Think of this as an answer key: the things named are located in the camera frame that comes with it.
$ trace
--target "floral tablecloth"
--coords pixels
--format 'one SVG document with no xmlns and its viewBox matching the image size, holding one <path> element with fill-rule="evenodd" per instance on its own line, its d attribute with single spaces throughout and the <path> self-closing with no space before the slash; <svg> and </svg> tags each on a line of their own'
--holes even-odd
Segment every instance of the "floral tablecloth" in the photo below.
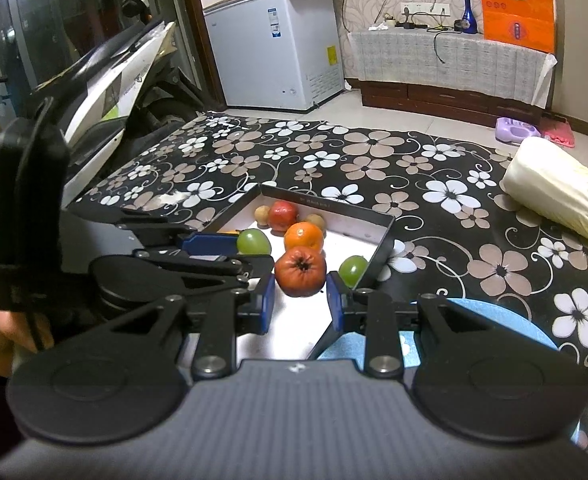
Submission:
<svg viewBox="0 0 588 480">
<path fill-rule="evenodd" d="M 511 199 L 509 163 L 507 152 L 419 132 L 208 114 L 80 200 L 202 228 L 263 183 L 391 214 L 382 290 L 500 304 L 588 372 L 588 241 Z M 588 452 L 588 406 L 579 444 Z"/>
</svg>

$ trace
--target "cardboard box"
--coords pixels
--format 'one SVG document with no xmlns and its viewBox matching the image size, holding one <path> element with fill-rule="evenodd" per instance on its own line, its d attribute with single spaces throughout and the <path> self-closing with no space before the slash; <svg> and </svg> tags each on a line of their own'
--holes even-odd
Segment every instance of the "cardboard box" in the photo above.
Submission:
<svg viewBox="0 0 588 480">
<path fill-rule="evenodd" d="M 482 0 L 486 40 L 554 54 L 554 0 Z"/>
<path fill-rule="evenodd" d="M 221 232 L 257 227 L 253 214 L 261 205 L 286 200 L 298 205 L 299 218 L 311 213 L 321 215 L 327 223 L 325 260 L 327 272 L 338 270 L 354 254 L 364 256 L 369 265 L 357 287 L 374 288 L 387 258 L 394 249 L 391 234 L 394 217 L 348 203 L 306 195 L 277 187 L 257 185 L 222 211 L 204 232 Z M 263 229 L 272 246 L 272 257 L 284 253 L 282 234 Z M 264 336 L 243 335 L 237 342 L 237 360 L 305 359 L 331 323 L 326 287 L 310 298 L 290 298 L 276 287 L 274 312 L 269 333 Z"/>
</svg>

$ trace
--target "tile floor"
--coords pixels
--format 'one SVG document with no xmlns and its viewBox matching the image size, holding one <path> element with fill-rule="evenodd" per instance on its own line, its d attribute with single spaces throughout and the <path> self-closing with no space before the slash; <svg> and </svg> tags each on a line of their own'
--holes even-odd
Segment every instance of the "tile floor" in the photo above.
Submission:
<svg viewBox="0 0 588 480">
<path fill-rule="evenodd" d="M 477 124 L 463 123 L 451 119 L 413 114 L 399 110 L 364 107 L 360 101 L 360 91 L 352 90 L 340 94 L 311 112 L 285 113 L 271 110 L 244 110 L 229 108 L 230 115 L 244 117 L 265 117 L 283 120 L 328 121 L 350 128 L 374 128 L 395 131 L 417 131 L 435 137 L 470 140 L 484 146 L 500 148 L 515 152 L 515 146 L 498 142 L 494 137 L 494 129 Z M 576 147 L 567 148 L 568 153 L 588 167 L 588 136 L 574 133 Z"/>
</svg>

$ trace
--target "scooter mirror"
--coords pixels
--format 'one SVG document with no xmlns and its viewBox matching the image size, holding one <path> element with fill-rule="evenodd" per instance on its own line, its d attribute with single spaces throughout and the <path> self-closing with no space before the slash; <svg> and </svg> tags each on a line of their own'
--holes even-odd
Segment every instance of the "scooter mirror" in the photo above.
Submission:
<svg viewBox="0 0 588 480">
<path fill-rule="evenodd" d="M 123 14 L 128 18 L 139 16 L 141 21 L 147 24 L 152 19 L 149 9 L 149 0 L 123 0 L 121 5 Z"/>
</svg>

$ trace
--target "orange paper bag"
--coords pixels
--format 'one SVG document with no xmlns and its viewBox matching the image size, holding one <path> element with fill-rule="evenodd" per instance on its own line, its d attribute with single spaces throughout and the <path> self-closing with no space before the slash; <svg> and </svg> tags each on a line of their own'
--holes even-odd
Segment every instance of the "orange paper bag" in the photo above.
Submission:
<svg viewBox="0 0 588 480">
<path fill-rule="evenodd" d="M 554 54 L 554 0 L 482 0 L 486 40 Z"/>
</svg>

